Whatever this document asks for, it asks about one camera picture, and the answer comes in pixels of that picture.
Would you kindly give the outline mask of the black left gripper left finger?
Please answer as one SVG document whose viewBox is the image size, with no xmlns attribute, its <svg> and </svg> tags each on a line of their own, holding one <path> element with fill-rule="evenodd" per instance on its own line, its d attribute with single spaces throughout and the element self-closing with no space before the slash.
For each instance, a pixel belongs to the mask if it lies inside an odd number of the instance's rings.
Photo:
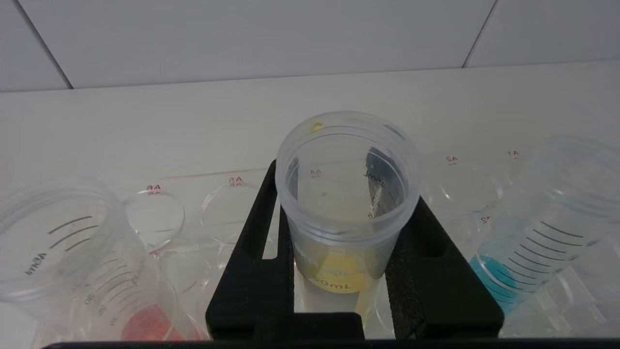
<svg viewBox="0 0 620 349">
<path fill-rule="evenodd" d="M 266 172 L 207 307 L 206 325 L 214 340 L 251 340 L 262 323 L 293 313 L 293 246 L 283 209 L 279 213 L 277 256 L 263 259 L 278 196 L 276 165 L 273 161 Z"/>
</svg>

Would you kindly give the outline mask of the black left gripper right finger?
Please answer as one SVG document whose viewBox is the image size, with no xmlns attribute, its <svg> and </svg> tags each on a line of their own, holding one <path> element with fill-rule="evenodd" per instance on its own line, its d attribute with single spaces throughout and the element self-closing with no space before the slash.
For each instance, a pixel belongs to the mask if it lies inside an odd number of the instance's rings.
<svg viewBox="0 0 620 349">
<path fill-rule="evenodd" d="M 496 339 L 504 314 L 423 199 L 396 241 L 386 285 L 397 339 Z"/>
</svg>

